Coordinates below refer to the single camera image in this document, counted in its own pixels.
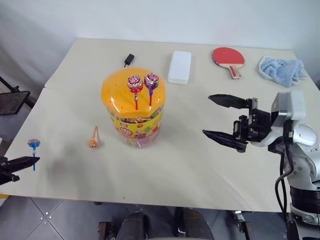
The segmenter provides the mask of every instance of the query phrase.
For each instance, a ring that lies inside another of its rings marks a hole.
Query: ping pong paddle
[[[237,50],[230,47],[218,47],[213,50],[212,59],[217,65],[229,69],[233,79],[241,77],[237,69],[245,64],[245,59]]]

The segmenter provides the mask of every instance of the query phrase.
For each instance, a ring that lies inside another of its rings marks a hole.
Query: tiled floor
[[[119,227],[130,213],[143,211],[150,219],[149,237],[172,237],[174,207],[10,196],[0,207],[1,240],[95,240],[99,222]],[[206,219],[215,240],[245,240],[223,210],[197,209]],[[259,240],[286,238],[277,213],[246,212]]]

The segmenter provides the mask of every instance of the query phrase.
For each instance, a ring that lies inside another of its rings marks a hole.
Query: white wall
[[[74,38],[293,49],[320,81],[319,0],[0,0],[0,76],[38,95]]]

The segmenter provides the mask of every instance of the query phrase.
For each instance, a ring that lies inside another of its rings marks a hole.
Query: black cable
[[[284,217],[284,221],[285,221],[285,224],[287,225],[287,209],[284,209],[287,208],[287,194],[283,194],[283,198],[285,198],[285,205],[284,207],[282,206],[282,203],[281,203],[281,200],[280,200],[280,196],[279,196],[279,191],[278,191],[278,187],[279,187],[279,183],[281,182],[281,185],[282,185],[282,190],[283,192],[285,192],[285,182],[284,182],[284,178],[289,176],[290,174],[292,174],[292,172],[294,171],[294,162],[292,160],[292,156],[291,156],[291,151],[290,151],[290,144],[285,144],[285,154],[286,154],[286,157],[287,157],[287,160],[288,160],[288,163],[289,163],[289,166],[290,166],[290,170],[281,174],[281,176],[279,176],[277,178],[277,180],[275,181],[275,185],[274,185],[274,188],[275,188],[275,195],[276,195],[276,199],[279,203],[279,206],[281,208],[281,211],[283,213],[283,217]]]
[[[285,154],[281,154],[281,160],[280,160],[280,176],[284,173],[284,165],[285,165]],[[287,216],[287,191],[286,191],[286,185],[285,180],[281,180],[281,187],[282,187],[282,195],[283,195],[283,218],[284,222],[288,222],[288,216]]]
[[[283,175],[284,161],[285,161],[285,154],[282,153],[282,154],[281,154],[281,160],[280,160],[280,176]],[[283,213],[283,212],[284,212],[284,207],[283,207],[283,205],[282,205],[282,202],[281,202],[281,199],[280,199],[280,196],[279,196],[278,185],[279,185],[279,183],[277,183],[277,181],[276,181],[276,182],[275,182],[275,186],[274,186],[274,188],[275,188],[275,195],[276,195],[276,199],[277,199],[277,201],[278,201],[278,204],[279,204],[279,206],[280,206],[281,212]]]

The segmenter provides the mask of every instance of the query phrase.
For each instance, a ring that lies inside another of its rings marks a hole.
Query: blue towel
[[[298,84],[299,79],[307,76],[301,72],[304,63],[299,59],[282,60],[271,56],[264,56],[259,63],[259,73],[264,79],[273,80],[276,83],[291,88]]]

